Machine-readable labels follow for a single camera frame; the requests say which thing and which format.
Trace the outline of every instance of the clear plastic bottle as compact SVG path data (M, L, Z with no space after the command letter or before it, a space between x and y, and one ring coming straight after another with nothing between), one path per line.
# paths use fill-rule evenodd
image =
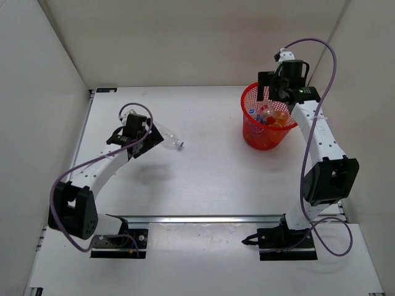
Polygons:
M184 146L184 142L173 131L156 121L154 121L154 124L164 139L162 142L163 146L168 149L180 149Z
M259 118L260 121L264 124L264 125L271 125L273 123L275 123L275 111L273 106L271 105L271 103L269 102L265 102L264 104L262 104L262 106L260 107L259 111Z

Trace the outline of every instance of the white wall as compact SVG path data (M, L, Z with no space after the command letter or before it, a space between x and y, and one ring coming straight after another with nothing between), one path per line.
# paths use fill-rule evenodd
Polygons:
M19 296L89 93L39 4L0 2L0 295Z
M351 2L331 40L338 74L324 103L338 142L360 163L346 210L361 224L388 295L395 295L394 16L394 1ZM326 53L310 83L321 93L331 67Z
M281 46L328 39L349 0L40 0L97 86L245 85ZM296 50L314 69L322 48Z

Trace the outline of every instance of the bottle cap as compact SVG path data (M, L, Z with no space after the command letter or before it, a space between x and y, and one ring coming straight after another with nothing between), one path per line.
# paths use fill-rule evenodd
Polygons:
M177 142L175 143L175 145L177 146L177 148L182 148L184 146L184 142L181 140L177 140Z
M276 122L276 118L269 116L268 118L266 118L266 124L267 125L272 125Z
M252 118L256 118L257 116L257 112L255 111L255 109L249 109L248 114L250 114Z

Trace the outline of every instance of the black bracket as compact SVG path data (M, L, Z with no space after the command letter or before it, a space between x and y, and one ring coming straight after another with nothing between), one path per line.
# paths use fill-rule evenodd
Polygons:
M258 72L258 92L257 92L258 102L263 101L265 97L268 98L270 81L272 80L273 76L274 76L274 71Z
M306 236L305 233L293 234L289 236L286 242L283 240L283 234L276 228L259 228L257 229L259 260L260 261L296 261L296 260L317 260L313 237ZM296 247L288 251L267 252L273 249L285 249L289 246Z
M122 233L128 233L135 239L139 249L139 257L137 257L135 247L131 245L131 240L127 237L116 239L100 239L99 237L94 237L91 258L145 259L147 255L148 229L133 228L122 231Z
M304 198L311 205L334 204L348 197L357 177L355 158L317 162L304 177Z
M117 88L97 88L97 93L116 93Z
M74 207L69 205L69 202L73 201L75 201ZM69 234L81 239L88 239L92 236L98 224L98 213L89 187L75 187L70 181L59 182L54 192L54 206ZM49 209L48 226L59 230L51 209Z
M130 145L140 140L146 134L146 126L151 124L151 119L139 114L129 114L125 126L117 128L107 140L107 144L116 144L121 147ZM155 125L152 125L148 136L143 143L128 149L128 159L137 158L163 141Z

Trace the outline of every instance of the bottle in basket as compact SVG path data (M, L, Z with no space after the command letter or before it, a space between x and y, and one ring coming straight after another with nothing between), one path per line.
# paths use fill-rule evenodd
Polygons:
M258 110L257 120L264 125L272 125L275 123L275 111L270 102L264 102Z

